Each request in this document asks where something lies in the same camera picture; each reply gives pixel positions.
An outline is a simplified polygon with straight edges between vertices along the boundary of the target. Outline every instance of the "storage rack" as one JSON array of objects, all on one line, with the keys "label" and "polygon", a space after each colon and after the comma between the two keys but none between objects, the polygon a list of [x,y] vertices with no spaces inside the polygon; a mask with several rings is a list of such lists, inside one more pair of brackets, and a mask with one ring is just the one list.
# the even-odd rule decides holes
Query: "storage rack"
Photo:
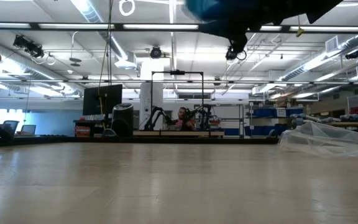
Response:
[{"label": "storage rack", "polygon": [[212,105],[213,108],[216,108],[216,107],[238,107],[239,108],[239,116],[238,118],[219,118],[220,121],[225,121],[225,122],[238,122],[239,123],[239,138],[240,139],[243,139],[244,138],[244,125],[245,125],[245,122],[244,122],[244,105]]},{"label": "storage rack", "polygon": [[[250,138],[265,138],[268,136],[268,133],[264,133],[264,134],[255,134],[254,133],[254,120],[255,119],[288,119],[289,116],[293,113],[302,113],[303,112],[303,108],[276,108],[273,106],[267,107],[265,105],[263,105],[262,107],[259,105],[253,105],[253,103],[250,103],[249,105],[246,106],[246,109],[249,110],[250,116],[246,116],[246,119],[249,119],[249,136]],[[271,116],[254,116],[254,110],[257,109],[267,109],[267,110],[277,110],[276,114],[272,114]]]}]

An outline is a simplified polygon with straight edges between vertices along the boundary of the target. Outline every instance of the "table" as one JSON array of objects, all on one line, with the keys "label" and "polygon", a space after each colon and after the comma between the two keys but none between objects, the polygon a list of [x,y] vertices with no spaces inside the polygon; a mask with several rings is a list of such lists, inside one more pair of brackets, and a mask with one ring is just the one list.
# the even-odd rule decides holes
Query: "table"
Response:
[{"label": "table", "polygon": [[224,136],[224,131],[134,131],[134,136],[176,136],[176,137],[221,137]]}]

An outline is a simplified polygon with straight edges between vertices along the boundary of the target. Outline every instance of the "blue object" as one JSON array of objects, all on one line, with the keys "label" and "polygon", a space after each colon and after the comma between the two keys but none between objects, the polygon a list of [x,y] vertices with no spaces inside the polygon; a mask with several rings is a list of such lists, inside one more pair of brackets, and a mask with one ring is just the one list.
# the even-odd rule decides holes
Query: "blue object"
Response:
[{"label": "blue object", "polygon": [[259,118],[271,117],[274,116],[274,111],[275,111],[274,109],[270,109],[270,108],[256,109],[254,110],[253,116]]},{"label": "blue object", "polygon": [[257,9],[259,0],[186,0],[189,11],[202,21],[228,19],[233,14]]}]

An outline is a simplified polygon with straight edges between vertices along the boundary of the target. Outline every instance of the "ceiling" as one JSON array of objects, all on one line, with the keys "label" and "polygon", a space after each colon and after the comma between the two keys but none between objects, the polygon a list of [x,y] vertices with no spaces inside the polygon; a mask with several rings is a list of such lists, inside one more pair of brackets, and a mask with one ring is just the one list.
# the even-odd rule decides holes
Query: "ceiling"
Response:
[{"label": "ceiling", "polygon": [[[108,20],[108,0],[91,0],[104,21]],[[119,1],[114,1],[112,11],[113,22],[154,22],[169,23],[168,1],[152,3],[136,0],[135,10],[129,16],[123,16],[119,10]],[[196,21],[179,1],[177,6],[176,22],[194,23]],[[129,11],[130,4],[125,3],[123,10]],[[86,22],[79,10],[70,0],[32,0],[32,1],[0,1],[0,21],[10,22]],[[308,24],[305,15],[300,16],[303,25]],[[293,17],[283,21],[282,24],[297,25],[298,18]],[[358,7],[335,7],[318,21],[315,25],[322,26],[358,26]],[[8,31],[0,30],[0,45],[16,51],[12,46],[16,35],[24,35],[36,43],[42,44],[43,49],[56,58],[56,63],[42,66],[68,79],[81,79],[87,75],[90,79],[99,79],[102,70],[103,79],[107,79],[107,65],[101,69],[103,52],[106,42],[96,32],[79,32],[75,35],[72,57],[82,59],[80,67],[72,67],[68,60],[71,57],[72,32],[46,32],[46,31]],[[147,49],[159,45],[169,57],[172,54],[172,39],[169,32],[115,32],[114,36],[119,45],[127,51],[134,52],[138,61],[147,60]],[[296,37],[293,34],[247,34],[250,39],[247,45],[248,57],[245,61],[237,62],[232,66],[226,63],[225,53],[229,42],[222,38],[202,33],[177,32],[177,69],[198,72],[203,71],[205,79],[213,80],[215,77],[228,80],[271,80],[270,71],[284,71],[299,65],[311,55],[325,49],[325,42],[334,35],[329,34],[303,34]],[[22,50],[18,54],[30,58]],[[166,70],[170,69],[170,59],[162,59]],[[324,66],[315,68],[314,72],[325,75],[341,66],[337,58]],[[113,68],[113,79],[139,79],[138,73],[133,70]],[[199,79],[197,76],[180,77],[182,79]],[[128,88],[138,88],[140,84],[127,84]],[[198,85],[178,85],[179,88],[199,88]],[[254,85],[236,85],[233,89],[251,89]]]}]

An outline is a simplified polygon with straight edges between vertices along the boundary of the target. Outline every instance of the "blue bin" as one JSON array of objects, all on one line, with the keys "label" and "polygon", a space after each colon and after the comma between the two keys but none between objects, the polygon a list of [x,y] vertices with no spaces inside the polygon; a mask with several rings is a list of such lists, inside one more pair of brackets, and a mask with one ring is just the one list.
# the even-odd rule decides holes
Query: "blue bin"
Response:
[{"label": "blue bin", "polygon": [[269,109],[269,108],[256,109],[254,110],[253,115],[258,118],[271,117],[274,115],[274,109]]}]

